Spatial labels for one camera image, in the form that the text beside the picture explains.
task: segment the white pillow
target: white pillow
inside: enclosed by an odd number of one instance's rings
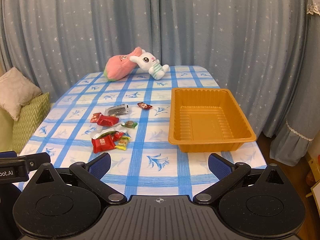
[[[40,88],[32,84],[15,67],[0,77],[0,107],[15,121],[19,120],[21,107],[40,94]]]

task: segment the stuffed toy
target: stuffed toy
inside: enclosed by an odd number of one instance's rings
[[[136,47],[133,52],[128,55],[116,55],[111,57],[103,72],[108,81],[116,81],[128,75],[137,65],[137,63],[129,60],[130,56],[138,57],[142,54],[142,49]]]
[[[160,65],[159,59],[156,59],[151,53],[142,50],[140,56],[130,56],[130,61],[138,64],[140,68],[148,71],[149,74],[156,80],[161,79],[168,71],[169,65]]]

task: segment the candy wrapper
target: candy wrapper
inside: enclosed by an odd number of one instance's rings
[[[118,145],[115,146],[115,148],[121,149],[121,150],[126,150],[127,145],[129,143],[130,138],[128,136],[122,136]]]
[[[100,139],[91,139],[91,142],[93,145],[94,153],[113,150],[116,146],[110,135],[107,135]]]
[[[99,120],[101,113],[94,113],[92,118],[90,119],[90,122],[97,122]]]
[[[137,105],[139,107],[141,107],[142,109],[146,109],[146,110],[148,110],[148,109],[150,109],[152,107],[151,105],[148,105],[148,104],[146,104],[144,102],[137,103]]]
[[[119,106],[113,106],[106,109],[105,115],[121,115],[129,113],[129,106],[127,104],[122,104]]]
[[[123,132],[123,133],[126,133],[127,132],[127,129],[126,128],[123,128],[122,127],[122,124],[124,124],[123,122],[120,122],[120,123],[117,123],[115,124],[114,126],[112,127],[109,127],[107,129],[99,129],[99,130],[96,130],[94,132],[92,132],[90,135],[91,135],[91,138],[92,139],[98,139],[98,138],[101,138],[101,137],[104,137],[104,136],[107,136],[107,135],[112,135],[114,134],[115,132]]]
[[[112,116],[106,116],[101,114],[99,117],[99,120],[97,121],[97,125],[101,125],[101,126],[113,126],[116,123],[119,122],[119,118],[117,117],[112,117]]]
[[[127,128],[135,128],[137,126],[137,122],[134,121],[126,121],[125,124],[121,124],[123,127]]]
[[[121,137],[124,135],[124,132],[116,132],[114,135],[113,135],[113,141],[118,141],[121,139]]]

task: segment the plastic bin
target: plastic bin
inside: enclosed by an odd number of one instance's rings
[[[230,90],[172,89],[168,140],[182,152],[235,151],[256,138]]]

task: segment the red candy packet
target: red candy packet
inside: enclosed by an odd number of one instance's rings
[[[92,118],[90,119],[90,122],[97,122],[99,120],[101,113],[94,113]]]
[[[107,116],[107,115],[101,114],[99,117],[99,120],[97,121],[97,125],[110,127],[110,126],[115,125],[118,122],[119,122],[119,118],[117,118],[117,117]]]
[[[121,139],[122,135],[124,135],[123,132],[116,132],[114,135],[113,135],[113,141],[118,141]]]
[[[91,142],[93,145],[93,153],[113,150],[116,146],[111,138],[111,135],[107,135],[99,139],[91,139]]]
[[[146,104],[144,102],[137,103],[137,105],[139,107],[141,107],[142,109],[146,109],[146,110],[148,110],[148,109],[150,109],[152,107],[151,105],[148,105],[148,104]]]

